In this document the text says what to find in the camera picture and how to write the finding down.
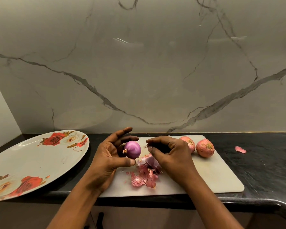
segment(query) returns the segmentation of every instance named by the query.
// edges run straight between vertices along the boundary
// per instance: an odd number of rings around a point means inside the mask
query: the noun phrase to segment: onion
[[[190,148],[191,154],[194,153],[194,151],[195,151],[195,143],[194,143],[194,141],[191,138],[187,137],[187,136],[183,136],[180,139],[184,140],[185,142],[187,142],[188,147]]]
[[[128,158],[136,159],[141,154],[141,147],[137,142],[131,140],[126,143],[123,153],[126,154]]]
[[[214,145],[208,140],[203,139],[197,143],[196,146],[197,153],[204,157],[209,158],[214,154]]]

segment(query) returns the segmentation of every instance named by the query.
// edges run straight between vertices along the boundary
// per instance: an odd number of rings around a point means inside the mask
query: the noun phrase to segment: white plate
[[[0,201],[49,184],[75,166],[89,147],[79,131],[56,131],[20,142],[0,153]]]

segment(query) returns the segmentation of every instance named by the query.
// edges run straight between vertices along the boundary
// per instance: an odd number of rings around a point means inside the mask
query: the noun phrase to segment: marble backsplash
[[[286,0],[0,0],[23,133],[286,131]]]

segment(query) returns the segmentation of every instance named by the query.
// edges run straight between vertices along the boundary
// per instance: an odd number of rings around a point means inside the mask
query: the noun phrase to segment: black countertop
[[[242,193],[216,194],[230,211],[275,213],[286,219],[286,133],[170,133],[188,134],[201,134],[209,139],[244,184]],[[0,152],[36,135],[23,134],[0,147]],[[88,169],[99,143],[108,135],[88,134],[88,152],[77,165],[52,183],[8,201],[62,203]],[[168,134],[132,135],[147,137]],[[235,146],[244,148],[247,153],[236,152]],[[96,205],[194,209],[186,194],[98,198]]]

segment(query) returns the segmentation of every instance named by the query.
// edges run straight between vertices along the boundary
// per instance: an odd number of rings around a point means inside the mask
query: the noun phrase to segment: hand
[[[169,146],[171,151],[168,154],[164,154],[152,146],[148,146],[148,151],[156,158],[168,175],[184,189],[193,179],[200,177],[187,142],[169,136],[155,137],[148,139],[146,142],[148,144],[162,143]]]
[[[137,136],[123,136],[130,131],[132,131],[132,127],[116,131],[100,143],[93,161],[83,177],[89,187],[98,189],[102,193],[109,187],[118,167],[129,167],[136,164],[134,159],[125,158],[122,153],[123,143],[139,139]]]

